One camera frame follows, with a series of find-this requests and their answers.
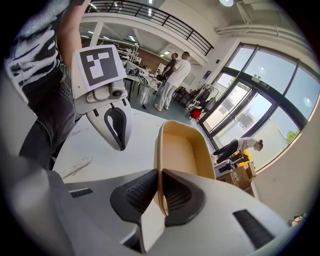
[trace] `paper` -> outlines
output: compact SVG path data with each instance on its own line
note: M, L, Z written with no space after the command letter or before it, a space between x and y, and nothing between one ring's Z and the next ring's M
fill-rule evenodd
M166 216L153 199L141 216L142 239L146 252L152 248L164 232L165 218Z
M127 77L114 45L85 47L77 50L75 57L88 92Z

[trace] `red object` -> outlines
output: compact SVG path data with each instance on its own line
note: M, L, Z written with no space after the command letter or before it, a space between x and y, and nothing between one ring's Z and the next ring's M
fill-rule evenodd
M201 109L195 108L194 110L191 111L190 117L197 119L201 115Z

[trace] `tan paper bowl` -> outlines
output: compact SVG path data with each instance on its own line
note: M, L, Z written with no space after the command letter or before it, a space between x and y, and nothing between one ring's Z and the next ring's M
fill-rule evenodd
M159 173L158 195L163 205L163 169L185 172L209 179L216 179L212 158L202 134L195 128L174 120L166 121L159 131L157 150Z

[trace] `window frame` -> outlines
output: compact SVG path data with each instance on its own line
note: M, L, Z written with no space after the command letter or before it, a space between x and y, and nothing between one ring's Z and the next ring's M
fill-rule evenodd
M244 66L242 67L241 70L237 70L237 69L233 69L231 67L228 67L229 64L234 60L235 56L238 54L238 52L240 51L240 49L242 47L254 48L249 59L246 61L246 63L244 64ZM279 58L284 58L290 62L295 63L295 69L294 69L293 74L292 74L283 93L278 92L271 85L266 84L265 82L263 82L261 80L259 82L253 81L252 80L253 76L244 72L244 70L246 70L247 67L250 65L251 61L255 57L258 50L262 50L263 52L270 53L270 54L275 54ZM208 131L206 129L206 127L204 126L203 123L206 121L206 119L221 105L221 103L228 97L228 95L237 86L238 83L242 83L242 84L248 86L249 88L251 88L252 92L256 92L256 93L261 94L263 97L265 97L267 100L269 100L272 103L272 105L268 109L268 111L242 137L250 137L254 133L256 133L268 121L268 119L273 115L273 113L276 111L277 108L281 108L291 118L291 120L296 124L296 126L298 127L298 129L301 132L302 129L305 127L305 125L308 123L308 120L310 119L310 117L308 117L308 119L305 118L305 116L302 114L302 112L300 110L298 110L298 108L289 99L286 98L286 94L287 94L290 86L293 83L293 80L296 76L296 73L297 73L297 70L299 67L303 68L307 73L309 73L311 76L313 76L320 83L320 75L318 73L316 73L308 65L301 62L298 58L295 58L293 56L290 56L286 53L283 53L281 51L278 51L278 50L275 50L272 48L268 48L268 47L264 47L264 46L260 46L260 45L256 45L256 44L240 43L238 45L238 47L236 48L236 50L234 51L234 53L232 54L232 56L226 62L225 66L221 69L220 73L217 75L217 77L213 80L213 82L211 84L213 85L216 81L218 81L218 79L221 77L222 74L227 74L227 75L233 76L233 77L235 77L235 79L230 84L230 86L227 88L227 90L220 96L220 98L217 100L217 102L213 106L213 108L210 111L208 111L199 121L201 128L206 133L206 135L209 138L209 140L211 141L213 147L216 150L218 149L218 146L214 142L213 137L218 132L220 132L225 126L227 126L229 122L231 122L231 118L229 118L229 120L228 120L228 116L232 117L232 116L238 115L241 112L241 110L244 109L246 107L246 105L250 103L250 100L248 100L246 104L237 105L236 108L232 111L232 113L230 113L228 116L226 116L220 123L218 123L210 131ZM314 111L316 106L317 106L317 102L315 102L311 113ZM271 159L268 163L266 163L260 169L264 168L269 163L271 163L283 151L279 152L278 155L276 155L273 159Z

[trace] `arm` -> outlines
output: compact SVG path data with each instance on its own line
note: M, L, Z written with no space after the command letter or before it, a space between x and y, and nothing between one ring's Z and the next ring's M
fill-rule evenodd
M165 73L167 73L167 72L169 71L169 69L171 69L171 67L168 66L168 67L163 71L162 75L164 75Z
M177 63L174 65L173 67L173 72L175 72L178 68L180 68L182 66L182 61L178 60Z
M242 147L241 147L241 151L240 151L240 154L243 156L244 153L245 153L245 149L246 149L246 146L247 146L247 142L245 141L243 144L242 144Z
M75 0L62 16L57 33L57 45L68 72L71 72L75 50L81 49L79 25L90 0Z

